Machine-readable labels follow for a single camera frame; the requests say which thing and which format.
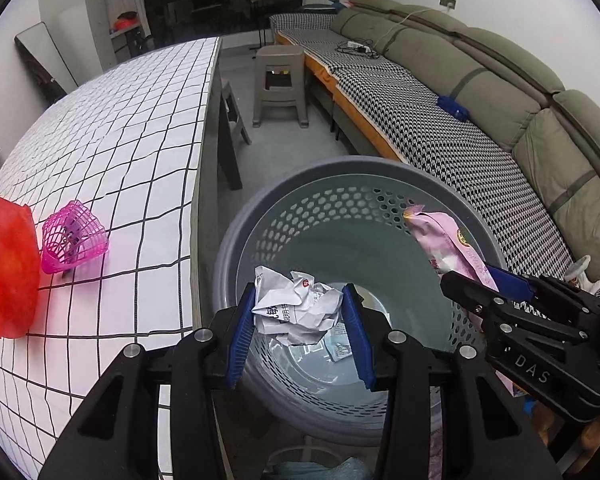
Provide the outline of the pink snack wrapper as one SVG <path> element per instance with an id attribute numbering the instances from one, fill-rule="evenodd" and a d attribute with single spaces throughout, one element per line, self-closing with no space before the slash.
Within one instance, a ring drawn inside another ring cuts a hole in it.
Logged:
<path id="1" fill-rule="evenodd" d="M 498 291 L 486 264 L 451 216 L 414 205 L 403 211 L 403 219 L 439 276 L 456 272 Z"/>

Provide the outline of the white paper ball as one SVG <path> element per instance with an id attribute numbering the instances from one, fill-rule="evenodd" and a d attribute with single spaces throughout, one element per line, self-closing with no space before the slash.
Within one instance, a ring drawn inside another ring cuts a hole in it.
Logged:
<path id="1" fill-rule="evenodd" d="M 284 346 L 318 344 L 340 321 L 342 292 L 315 281 L 311 274 L 292 271 L 287 278 L 258 266 L 254 287 L 254 328 Z"/>

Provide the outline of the grey perforated trash basket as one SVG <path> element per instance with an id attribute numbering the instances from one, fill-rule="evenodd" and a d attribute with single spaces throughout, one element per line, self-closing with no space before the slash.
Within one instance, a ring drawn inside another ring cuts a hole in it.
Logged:
<path id="1" fill-rule="evenodd" d="M 258 266 L 309 273 L 335 288 L 353 285 L 366 307 L 424 346 L 445 352 L 475 344 L 462 309 L 404 221 L 413 205 L 449 214 L 481 259 L 505 266 L 483 218 L 452 188 L 414 167 L 346 156 L 301 169 L 242 207 L 226 231 L 213 278 L 213 305 L 237 304 Z M 352 358 L 334 360 L 324 344 L 287 347 L 253 337 L 242 383 L 278 418 L 345 445 L 378 445 L 385 393 L 365 388 Z"/>

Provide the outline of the olive green sofa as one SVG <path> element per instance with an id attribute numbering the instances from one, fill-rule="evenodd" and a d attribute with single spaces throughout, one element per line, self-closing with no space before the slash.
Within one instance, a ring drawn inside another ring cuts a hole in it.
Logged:
<path id="1" fill-rule="evenodd" d="M 513 41 L 441 11 L 354 0 L 330 29 L 408 70 L 513 156 L 574 258 L 600 280 L 600 107 Z"/>

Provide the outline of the white flat packet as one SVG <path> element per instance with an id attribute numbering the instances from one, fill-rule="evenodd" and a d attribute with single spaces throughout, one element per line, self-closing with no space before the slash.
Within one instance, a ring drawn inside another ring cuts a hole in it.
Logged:
<path id="1" fill-rule="evenodd" d="M 343 323 L 336 324 L 324 336 L 325 349 L 332 362 L 340 362 L 352 356 L 352 350 Z"/>

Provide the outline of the blue object on sofa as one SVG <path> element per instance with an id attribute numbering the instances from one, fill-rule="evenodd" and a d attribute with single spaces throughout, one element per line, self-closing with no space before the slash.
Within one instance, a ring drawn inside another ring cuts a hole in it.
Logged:
<path id="1" fill-rule="evenodd" d="M 467 122 L 470 118 L 468 109 L 457 103 L 452 96 L 438 96 L 437 106 L 459 122 Z"/>

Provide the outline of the houndstooth sofa cover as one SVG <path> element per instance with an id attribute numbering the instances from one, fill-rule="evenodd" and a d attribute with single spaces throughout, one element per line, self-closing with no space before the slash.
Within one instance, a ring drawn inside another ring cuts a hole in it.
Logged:
<path id="1" fill-rule="evenodd" d="M 438 95 L 408 70 L 374 51 L 358 53 L 329 25 L 335 15 L 289 13 L 270 19 L 279 44 L 306 52 L 306 64 L 335 107 L 344 130 L 356 130 L 382 156 L 431 174 L 460 194 L 492 231 L 510 270 L 564 276 L 574 258 L 513 156 L 470 119 L 437 106 Z M 600 286 L 600 280 L 588 279 Z"/>

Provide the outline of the red plastic bag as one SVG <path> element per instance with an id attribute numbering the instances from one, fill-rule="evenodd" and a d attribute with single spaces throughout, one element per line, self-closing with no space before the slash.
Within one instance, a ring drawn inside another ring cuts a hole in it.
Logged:
<path id="1" fill-rule="evenodd" d="M 40 274 L 31 209 L 0 197 L 0 338 L 17 339 L 30 330 Z"/>

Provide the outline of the pink mesh plastic basket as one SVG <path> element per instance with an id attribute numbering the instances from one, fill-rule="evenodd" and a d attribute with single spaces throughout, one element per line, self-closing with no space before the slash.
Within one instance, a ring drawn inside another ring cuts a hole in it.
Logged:
<path id="1" fill-rule="evenodd" d="M 72 200 L 42 225 L 42 270 L 64 273 L 102 256 L 108 246 L 107 231 L 91 209 Z"/>

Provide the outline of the white grid tablecloth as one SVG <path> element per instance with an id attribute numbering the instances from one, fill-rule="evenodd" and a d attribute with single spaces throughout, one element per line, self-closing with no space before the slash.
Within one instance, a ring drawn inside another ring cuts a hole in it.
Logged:
<path id="1" fill-rule="evenodd" d="M 0 170 L 0 197 L 36 224 L 76 201 L 109 240 L 70 273 L 43 275 L 29 333 L 0 339 L 0 448 L 24 478 L 125 346 L 169 347 L 197 324 L 190 242 L 220 47 L 177 44 L 82 84 Z"/>

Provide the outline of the white power strip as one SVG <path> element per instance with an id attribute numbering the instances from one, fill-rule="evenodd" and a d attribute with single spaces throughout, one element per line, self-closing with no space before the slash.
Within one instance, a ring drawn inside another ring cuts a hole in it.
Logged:
<path id="1" fill-rule="evenodd" d="M 347 48 L 351 51 L 358 52 L 358 53 L 369 54 L 369 53 L 373 52 L 373 49 L 368 44 L 360 44 L 359 42 L 356 42 L 356 41 L 348 41 Z"/>

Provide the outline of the grey plastic stool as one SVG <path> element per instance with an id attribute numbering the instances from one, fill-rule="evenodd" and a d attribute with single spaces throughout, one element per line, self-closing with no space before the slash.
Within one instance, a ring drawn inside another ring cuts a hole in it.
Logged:
<path id="1" fill-rule="evenodd" d="M 256 90 L 252 125 L 259 127 L 265 107 L 294 107 L 301 128 L 309 127 L 306 108 L 306 61 L 302 47 L 272 44 L 256 53 Z"/>

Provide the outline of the leaning mirror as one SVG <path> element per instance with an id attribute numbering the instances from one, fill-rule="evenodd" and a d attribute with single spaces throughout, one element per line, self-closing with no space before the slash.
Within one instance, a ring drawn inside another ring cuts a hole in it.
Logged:
<path id="1" fill-rule="evenodd" d="M 18 32 L 14 41 L 24 67 L 48 105 L 53 105 L 78 88 L 44 22 Z"/>

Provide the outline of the red item on shelf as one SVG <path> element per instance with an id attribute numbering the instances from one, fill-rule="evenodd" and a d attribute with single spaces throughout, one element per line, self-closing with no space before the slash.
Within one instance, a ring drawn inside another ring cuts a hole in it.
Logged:
<path id="1" fill-rule="evenodd" d="M 140 20 L 138 19 L 137 12 L 126 11 L 116 18 L 112 25 L 112 30 L 114 32 L 120 32 L 120 30 L 125 30 L 138 24 L 140 24 Z"/>

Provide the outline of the wall power outlet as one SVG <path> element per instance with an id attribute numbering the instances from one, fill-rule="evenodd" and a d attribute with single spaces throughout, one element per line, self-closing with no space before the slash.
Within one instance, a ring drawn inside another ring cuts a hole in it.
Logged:
<path id="1" fill-rule="evenodd" d="M 440 0 L 440 6 L 444 6 L 445 9 L 454 10 L 456 7 L 456 0 Z"/>

